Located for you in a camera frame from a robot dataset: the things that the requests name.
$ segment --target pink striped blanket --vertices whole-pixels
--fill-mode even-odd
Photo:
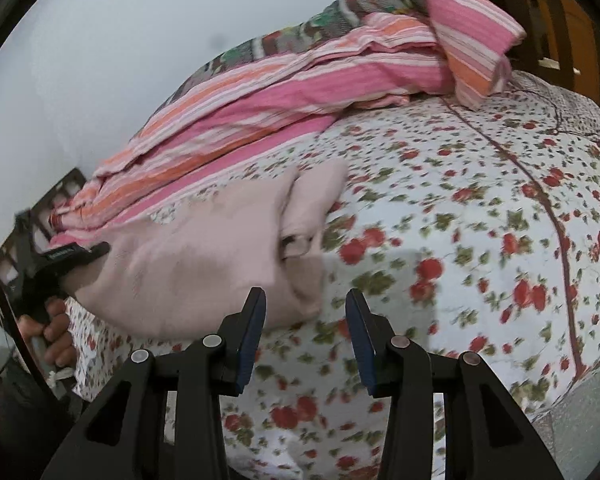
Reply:
[[[428,17],[375,12],[341,38],[220,73],[160,109],[58,208],[55,243],[87,242],[184,187],[300,136],[349,107],[404,105],[418,92],[476,109],[510,75],[504,56],[524,38],[488,0],[426,0]]]

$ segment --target beige cloth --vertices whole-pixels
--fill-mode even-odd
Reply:
[[[322,229],[347,175],[343,161],[241,180],[183,204],[166,225],[141,218],[103,233],[107,256],[75,269],[64,290],[131,335],[197,338],[238,312],[252,286],[266,327],[319,313]]]

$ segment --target mattress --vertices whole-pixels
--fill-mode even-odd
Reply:
[[[371,399],[358,377],[344,321],[352,286],[430,352],[479,352],[533,420],[600,370],[600,110],[526,73],[475,112],[426,96],[349,114],[318,136],[196,182],[183,177],[129,218],[167,223],[183,201],[231,179],[334,156],[348,161],[349,179],[324,231],[322,313],[263,334],[251,383],[222,399],[234,469],[248,478],[375,477],[389,400]],[[75,301],[69,313],[76,392],[87,400],[134,349],[188,344],[132,337]],[[434,419],[432,475],[441,479],[442,398]]]

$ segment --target white wall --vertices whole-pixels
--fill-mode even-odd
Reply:
[[[0,243],[71,167],[88,176],[200,65],[333,0],[39,0],[0,51]]]

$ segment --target silver screw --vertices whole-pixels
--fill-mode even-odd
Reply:
[[[480,356],[475,353],[475,352],[466,352],[463,356],[462,359],[464,359],[464,362],[467,363],[468,365],[471,366],[477,366],[480,364],[480,361],[482,360],[480,358]]]
[[[411,341],[409,340],[409,338],[404,335],[394,335],[391,338],[391,344],[396,348],[407,348],[407,346],[409,346],[410,343]]]
[[[207,348],[215,348],[222,342],[222,338],[218,334],[209,334],[202,340],[202,344]]]
[[[144,348],[136,350],[131,354],[131,360],[135,363],[144,363],[149,358],[149,352]]]

